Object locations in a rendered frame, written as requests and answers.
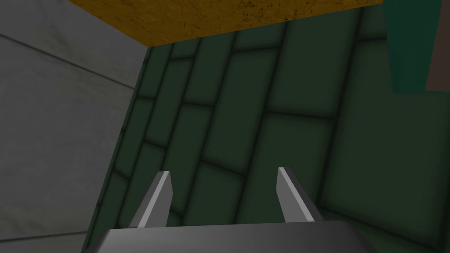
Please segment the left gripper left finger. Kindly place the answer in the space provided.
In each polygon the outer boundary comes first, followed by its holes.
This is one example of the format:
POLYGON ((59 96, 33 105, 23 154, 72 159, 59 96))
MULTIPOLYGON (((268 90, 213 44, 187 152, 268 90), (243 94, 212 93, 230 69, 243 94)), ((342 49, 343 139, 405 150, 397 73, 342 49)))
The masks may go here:
POLYGON ((173 189, 169 171, 159 171, 144 196, 129 228, 166 227, 173 189))

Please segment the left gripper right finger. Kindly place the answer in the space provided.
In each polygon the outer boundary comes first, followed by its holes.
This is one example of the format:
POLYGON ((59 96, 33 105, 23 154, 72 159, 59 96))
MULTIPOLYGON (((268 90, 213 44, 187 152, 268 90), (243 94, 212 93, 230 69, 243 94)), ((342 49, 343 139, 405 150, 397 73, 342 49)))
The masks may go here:
POLYGON ((291 168, 278 168, 276 193, 285 222, 323 221, 323 216, 291 168))

